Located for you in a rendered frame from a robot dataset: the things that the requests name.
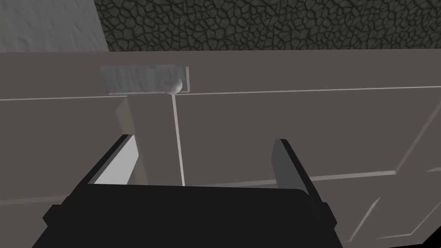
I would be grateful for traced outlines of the pale grey round door knob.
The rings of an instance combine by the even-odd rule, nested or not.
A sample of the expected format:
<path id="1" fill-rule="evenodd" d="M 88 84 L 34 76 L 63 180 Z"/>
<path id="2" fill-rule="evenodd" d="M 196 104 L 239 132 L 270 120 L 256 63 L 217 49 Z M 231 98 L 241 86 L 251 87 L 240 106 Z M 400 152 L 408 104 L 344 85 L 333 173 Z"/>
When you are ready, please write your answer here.
<path id="1" fill-rule="evenodd" d="M 169 95 L 176 95 L 182 90 L 183 83 L 179 77 L 164 79 L 160 83 L 161 89 L 164 93 Z"/>

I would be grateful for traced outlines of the grey-brown panelled door leaf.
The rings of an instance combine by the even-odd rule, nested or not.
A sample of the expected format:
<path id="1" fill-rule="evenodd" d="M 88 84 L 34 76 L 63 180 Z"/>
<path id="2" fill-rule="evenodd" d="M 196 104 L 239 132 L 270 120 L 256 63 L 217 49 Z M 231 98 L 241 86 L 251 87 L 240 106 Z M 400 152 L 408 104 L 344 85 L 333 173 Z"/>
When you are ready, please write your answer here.
<path id="1" fill-rule="evenodd" d="M 424 241 L 441 226 L 441 88 L 178 96 L 185 184 L 275 180 L 288 140 L 345 248 Z"/>

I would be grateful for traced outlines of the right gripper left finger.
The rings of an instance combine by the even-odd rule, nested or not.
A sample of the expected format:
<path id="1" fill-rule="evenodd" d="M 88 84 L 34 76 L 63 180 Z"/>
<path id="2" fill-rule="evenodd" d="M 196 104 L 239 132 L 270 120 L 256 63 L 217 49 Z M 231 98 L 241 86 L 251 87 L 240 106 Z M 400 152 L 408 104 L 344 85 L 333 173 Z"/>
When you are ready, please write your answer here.
<path id="1" fill-rule="evenodd" d="M 86 183 L 126 185 L 138 158 L 135 136 L 122 135 L 89 171 Z"/>

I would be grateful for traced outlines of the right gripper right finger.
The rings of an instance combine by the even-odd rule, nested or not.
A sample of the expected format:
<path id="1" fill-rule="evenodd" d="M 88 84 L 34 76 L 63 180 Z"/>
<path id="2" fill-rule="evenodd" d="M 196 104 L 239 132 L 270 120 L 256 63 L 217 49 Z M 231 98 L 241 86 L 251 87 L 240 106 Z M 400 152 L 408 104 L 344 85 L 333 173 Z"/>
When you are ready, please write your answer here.
<path id="1" fill-rule="evenodd" d="M 279 189 L 299 189 L 311 197 L 319 197 L 318 191 L 286 139 L 275 139 L 271 163 Z"/>

